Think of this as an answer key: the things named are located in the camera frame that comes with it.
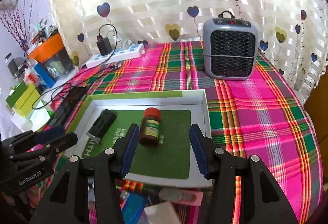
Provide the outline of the blue usb stick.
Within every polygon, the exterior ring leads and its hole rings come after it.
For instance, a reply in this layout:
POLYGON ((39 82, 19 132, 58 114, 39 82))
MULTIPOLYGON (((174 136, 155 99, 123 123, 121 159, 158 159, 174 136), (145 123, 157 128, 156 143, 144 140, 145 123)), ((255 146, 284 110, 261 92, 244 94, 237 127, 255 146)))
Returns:
POLYGON ((146 205, 147 199, 144 196, 122 191, 120 194, 120 207, 124 223, 138 223, 146 205))

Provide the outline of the purple decorative branches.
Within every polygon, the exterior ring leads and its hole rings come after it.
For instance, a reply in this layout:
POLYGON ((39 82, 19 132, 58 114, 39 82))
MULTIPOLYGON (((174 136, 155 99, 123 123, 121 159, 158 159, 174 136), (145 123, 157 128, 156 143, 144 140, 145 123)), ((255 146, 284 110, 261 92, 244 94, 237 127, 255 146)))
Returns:
POLYGON ((23 0, 23 7, 20 9, 18 0, 8 3, 1 0, 1 23, 24 51, 24 54, 27 53, 31 42, 33 1, 28 3, 28 0, 23 0))

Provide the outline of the white usb charger block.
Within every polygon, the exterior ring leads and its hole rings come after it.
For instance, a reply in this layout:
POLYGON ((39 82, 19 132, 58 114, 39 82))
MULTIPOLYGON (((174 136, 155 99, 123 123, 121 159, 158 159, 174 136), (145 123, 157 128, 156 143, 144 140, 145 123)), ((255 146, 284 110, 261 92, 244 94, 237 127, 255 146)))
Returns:
POLYGON ((157 205, 145 207, 144 212, 149 223, 181 224, 181 221, 171 202, 163 202, 157 205))

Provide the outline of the black power adapter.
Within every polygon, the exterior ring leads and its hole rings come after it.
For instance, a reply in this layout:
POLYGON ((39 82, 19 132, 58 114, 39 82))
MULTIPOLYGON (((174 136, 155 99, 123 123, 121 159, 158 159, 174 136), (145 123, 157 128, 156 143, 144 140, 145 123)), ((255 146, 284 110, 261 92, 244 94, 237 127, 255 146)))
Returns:
POLYGON ((109 55, 113 51, 111 43, 107 37, 99 37, 97 39, 97 47, 102 56, 109 55))

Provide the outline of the black rectangular stamp device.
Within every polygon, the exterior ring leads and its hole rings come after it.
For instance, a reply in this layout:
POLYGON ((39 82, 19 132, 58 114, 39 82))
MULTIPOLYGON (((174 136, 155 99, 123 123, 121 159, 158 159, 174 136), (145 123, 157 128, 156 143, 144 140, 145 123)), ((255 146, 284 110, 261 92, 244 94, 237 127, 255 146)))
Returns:
POLYGON ((92 141, 99 144, 106 132, 115 122, 117 116, 112 110, 104 109, 87 132, 92 141))

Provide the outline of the brown bottle red cap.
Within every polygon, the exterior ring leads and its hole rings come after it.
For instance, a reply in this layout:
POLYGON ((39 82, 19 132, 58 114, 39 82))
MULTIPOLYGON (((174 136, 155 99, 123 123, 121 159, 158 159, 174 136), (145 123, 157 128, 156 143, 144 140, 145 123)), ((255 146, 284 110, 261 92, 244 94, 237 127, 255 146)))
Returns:
POLYGON ((160 111, 154 107, 145 109, 140 126, 139 144, 144 147, 158 146, 160 125, 160 111))

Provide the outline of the yellow green boxes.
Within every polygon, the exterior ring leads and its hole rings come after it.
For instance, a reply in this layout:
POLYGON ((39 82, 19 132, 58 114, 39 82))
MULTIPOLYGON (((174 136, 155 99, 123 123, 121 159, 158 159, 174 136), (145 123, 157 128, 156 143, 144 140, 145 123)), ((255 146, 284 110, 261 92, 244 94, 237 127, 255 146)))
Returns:
POLYGON ((15 113, 27 118, 32 112, 33 103, 39 97, 40 94, 33 83, 26 84, 22 81, 10 90, 6 103, 15 113))

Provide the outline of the black smartphone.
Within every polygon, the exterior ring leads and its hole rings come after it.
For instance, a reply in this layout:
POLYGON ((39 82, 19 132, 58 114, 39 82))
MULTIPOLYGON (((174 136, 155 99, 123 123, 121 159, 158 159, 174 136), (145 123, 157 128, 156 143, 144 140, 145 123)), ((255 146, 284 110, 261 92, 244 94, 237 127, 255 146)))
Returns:
POLYGON ((62 100, 61 104, 55 111, 54 115, 48 122, 48 126, 64 126, 69 116, 73 112, 78 102, 84 97, 87 92, 85 86, 75 86, 69 92, 68 95, 62 100))

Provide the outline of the heart pattern white curtain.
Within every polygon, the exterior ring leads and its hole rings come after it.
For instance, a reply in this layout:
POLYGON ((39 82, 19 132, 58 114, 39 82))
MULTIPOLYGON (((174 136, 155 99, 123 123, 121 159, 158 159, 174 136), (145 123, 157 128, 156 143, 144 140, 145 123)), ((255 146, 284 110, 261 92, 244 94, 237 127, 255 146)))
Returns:
POLYGON ((98 54, 98 30, 113 41, 196 40, 224 10, 255 24, 262 52, 309 97, 327 66, 327 0, 49 0, 65 48, 79 65, 98 54))

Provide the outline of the orange black storage box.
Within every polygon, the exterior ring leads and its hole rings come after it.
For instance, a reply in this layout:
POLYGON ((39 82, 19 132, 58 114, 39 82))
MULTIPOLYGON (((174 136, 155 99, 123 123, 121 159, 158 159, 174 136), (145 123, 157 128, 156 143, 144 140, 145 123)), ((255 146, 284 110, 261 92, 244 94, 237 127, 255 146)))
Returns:
POLYGON ((28 58, 36 60, 55 81, 66 78, 74 70, 59 33, 37 46, 28 58))

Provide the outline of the pink grey folding holder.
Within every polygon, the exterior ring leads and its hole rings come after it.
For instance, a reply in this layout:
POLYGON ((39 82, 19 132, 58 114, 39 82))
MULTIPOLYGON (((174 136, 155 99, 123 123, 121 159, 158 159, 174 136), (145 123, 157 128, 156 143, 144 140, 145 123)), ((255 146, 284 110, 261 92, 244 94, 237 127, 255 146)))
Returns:
POLYGON ((176 204, 201 206, 204 193, 201 191, 165 187, 159 191, 159 198, 176 204))

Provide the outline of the green white cardboard box tray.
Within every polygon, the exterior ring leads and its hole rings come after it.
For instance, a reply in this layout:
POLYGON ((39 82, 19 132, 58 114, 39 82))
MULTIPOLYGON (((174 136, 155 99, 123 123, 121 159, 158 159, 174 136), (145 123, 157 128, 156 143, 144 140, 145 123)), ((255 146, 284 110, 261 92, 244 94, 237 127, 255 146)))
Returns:
POLYGON ((97 156, 136 125, 136 152, 127 179, 178 188, 209 187, 201 174, 190 143, 196 125, 211 137, 204 90, 90 95, 77 111, 69 130, 77 144, 66 156, 97 156))

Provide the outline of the plaid pink green tablecloth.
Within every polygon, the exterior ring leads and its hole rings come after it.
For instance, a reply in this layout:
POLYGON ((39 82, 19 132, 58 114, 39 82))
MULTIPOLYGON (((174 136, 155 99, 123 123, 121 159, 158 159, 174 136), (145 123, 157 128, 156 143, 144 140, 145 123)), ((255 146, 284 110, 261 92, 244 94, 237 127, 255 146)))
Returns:
POLYGON ((94 95, 204 89, 214 143, 235 156, 258 155, 305 223, 323 197, 323 168, 300 101, 263 55, 244 81, 214 80, 198 70, 203 61, 201 42, 149 45, 117 71, 82 70, 71 84, 86 85, 94 95))

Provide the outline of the wooden cabinet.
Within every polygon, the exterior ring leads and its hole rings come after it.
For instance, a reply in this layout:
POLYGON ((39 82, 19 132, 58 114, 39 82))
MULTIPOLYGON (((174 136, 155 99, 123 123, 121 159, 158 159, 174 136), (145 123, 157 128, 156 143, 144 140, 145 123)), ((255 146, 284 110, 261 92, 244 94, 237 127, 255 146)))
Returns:
POLYGON ((319 144, 322 165, 327 174, 327 91, 328 75, 325 73, 320 77, 316 88, 312 90, 305 103, 305 110, 313 122, 316 138, 319 144))

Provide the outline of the grey mini fan heater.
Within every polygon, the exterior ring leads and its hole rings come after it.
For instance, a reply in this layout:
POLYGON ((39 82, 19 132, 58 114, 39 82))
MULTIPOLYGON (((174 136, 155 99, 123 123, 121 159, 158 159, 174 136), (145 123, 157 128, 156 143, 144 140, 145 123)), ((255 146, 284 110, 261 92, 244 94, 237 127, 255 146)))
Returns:
POLYGON ((206 74, 220 80, 246 80, 255 67, 258 28, 230 11, 207 20, 202 28, 206 74))

